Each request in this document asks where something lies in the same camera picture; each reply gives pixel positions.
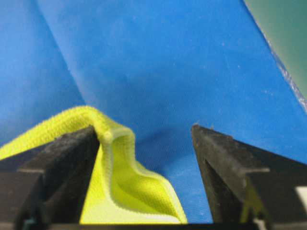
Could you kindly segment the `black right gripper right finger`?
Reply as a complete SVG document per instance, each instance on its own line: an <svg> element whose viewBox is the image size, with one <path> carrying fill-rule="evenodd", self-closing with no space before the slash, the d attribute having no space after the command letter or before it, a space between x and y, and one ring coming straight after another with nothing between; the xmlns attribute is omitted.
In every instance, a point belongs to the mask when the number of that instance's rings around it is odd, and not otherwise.
<svg viewBox="0 0 307 230"><path fill-rule="evenodd" d="M193 125L193 147L214 230L304 230L307 166Z"/></svg>

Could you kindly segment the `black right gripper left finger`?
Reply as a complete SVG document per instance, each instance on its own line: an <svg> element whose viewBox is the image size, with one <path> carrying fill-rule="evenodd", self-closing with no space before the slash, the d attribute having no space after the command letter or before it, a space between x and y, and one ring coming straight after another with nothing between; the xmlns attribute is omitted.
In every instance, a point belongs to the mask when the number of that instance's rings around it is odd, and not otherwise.
<svg viewBox="0 0 307 230"><path fill-rule="evenodd" d="M0 161L0 227L78 224L99 141L92 126Z"/></svg>

